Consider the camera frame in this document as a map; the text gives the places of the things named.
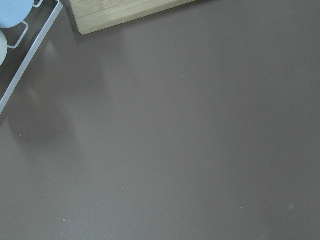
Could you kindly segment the wooden cutting board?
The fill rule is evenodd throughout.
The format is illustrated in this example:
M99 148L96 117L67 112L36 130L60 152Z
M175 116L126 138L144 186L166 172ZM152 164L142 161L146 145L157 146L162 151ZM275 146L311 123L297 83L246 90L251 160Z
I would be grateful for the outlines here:
M191 2L191 0L71 0L70 5L79 33L87 35Z

